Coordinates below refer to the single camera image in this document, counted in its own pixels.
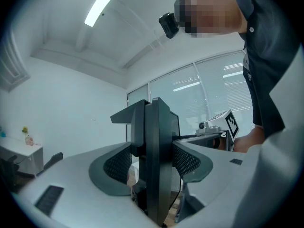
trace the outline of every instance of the floor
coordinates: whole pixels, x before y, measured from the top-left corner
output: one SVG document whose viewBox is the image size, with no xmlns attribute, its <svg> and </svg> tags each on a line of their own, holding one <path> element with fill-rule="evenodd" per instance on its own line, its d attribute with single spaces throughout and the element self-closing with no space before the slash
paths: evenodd
<svg viewBox="0 0 304 228">
<path fill-rule="evenodd" d="M 29 183 L 31 180 L 33 180 L 31 177 L 26 177 L 26 176 L 16 176 L 16 192 L 18 193 L 22 187 L 24 187 L 27 183 Z M 135 184 L 135 173 L 130 169 L 129 171 L 129 180 L 127 184 L 131 187 Z M 172 192 L 171 193 L 171 201 L 173 201 L 176 197 L 177 192 Z M 181 199 L 181 192 L 179 193 L 177 199 L 175 200 L 174 204 L 172 205 L 171 209 L 169 210 L 169 214 L 167 218 L 165 219 L 165 225 L 167 227 L 173 227 L 176 225 L 174 222 L 175 214 L 177 212 L 178 206 L 180 204 L 180 199 Z"/>
</svg>

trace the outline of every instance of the desk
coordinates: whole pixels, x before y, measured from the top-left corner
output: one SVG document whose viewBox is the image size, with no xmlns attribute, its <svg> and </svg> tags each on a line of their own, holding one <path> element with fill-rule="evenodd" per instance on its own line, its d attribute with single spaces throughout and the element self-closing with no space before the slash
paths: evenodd
<svg viewBox="0 0 304 228">
<path fill-rule="evenodd" d="M 39 155 L 39 159 L 37 160 L 41 166 L 42 162 L 42 166 L 43 166 L 43 151 L 42 151 L 42 146 L 39 145 L 26 145 L 24 142 L 17 140 L 17 139 L 13 139 L 11 137 L 0 137 L 0 147 L 2 147 L 3 149 L 12 152 L 14 154 L 20 155 L 20 156 L 24 156 L 25 158 L 28 158 L 28 160 L 30 161 L 30 165 L 31 165 L 31 174 L 34 174 L 36 177 L 36 174 L 39 172 L 39 170 L 37 170 L 36 168 L 36 164 L 35 164 L 35 153 L 40 153 L 41 155 Z"/>
</svg>

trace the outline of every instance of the white wall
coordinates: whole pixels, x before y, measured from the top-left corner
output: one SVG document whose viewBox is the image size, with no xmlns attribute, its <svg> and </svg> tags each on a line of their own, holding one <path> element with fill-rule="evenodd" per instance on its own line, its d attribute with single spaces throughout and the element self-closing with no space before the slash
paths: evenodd
<svg viewBox="0 0 304 228">
<path fill-rule="evenodd" d="M 28 81 L 0 90 L 0 125 L 8 136 L 23 140 L 27 126 L 44 147 L 44 163 L 58 152 L 65 158 L 125 142 L 125 125 L 110 119 L 125 108 L 125 89 L 33 57 L 26 66 Z"/>
<path fill-rule="evenodd" d="M 241 50 L 243 47 L 244 41 L 238 33 L 212 38 L 191 38 L 185 33 L 180 33 L 169 40 L 163 48 L 158 47 L 129 68 L 127 91 L 135 90 L 150 80 L 193 61 Z"/>
</svg>

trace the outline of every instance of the white desk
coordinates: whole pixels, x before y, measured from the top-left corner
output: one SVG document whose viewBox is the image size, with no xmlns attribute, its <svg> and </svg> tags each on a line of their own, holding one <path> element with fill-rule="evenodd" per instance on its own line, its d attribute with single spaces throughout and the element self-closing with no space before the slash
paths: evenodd
<svg viewBox="0 0 304 228">
<path fill-rule="evenodd" d="M 36 177 L 37 168 L 35 165 L 34 154 L 39 150 L 42 150 L 42 146 L 39 145 L 30 146 L 30 145 L 26 145 L 24 142 L 17 139 L 13 139 L 10 137 L 4 137 L 4 138 L 0 137 L 0 147 L 17 155 L 27 157 L 31 163 L 32 174 L 34 174 Z"/>
</svg>

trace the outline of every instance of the person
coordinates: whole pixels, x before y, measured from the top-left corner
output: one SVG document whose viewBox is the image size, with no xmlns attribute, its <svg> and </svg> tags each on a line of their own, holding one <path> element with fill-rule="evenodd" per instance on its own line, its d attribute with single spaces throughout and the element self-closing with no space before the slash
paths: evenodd
<svg viewBox="0 0 304 228">
<path fill-rule="evenodd" d="M 176 0 L 174 16 L 179 27 L 194 37 L 238 32 L 245 42 L 243 76 L 255 127 L 235 140 L 234 151 L 246 153 L 282 130 L 269 93 L 291 64 L 300 39 L 279 6 L 273 0 Z M 225 141 L 220 138 L 218 149 L 225 149 Z"/>
</svg>

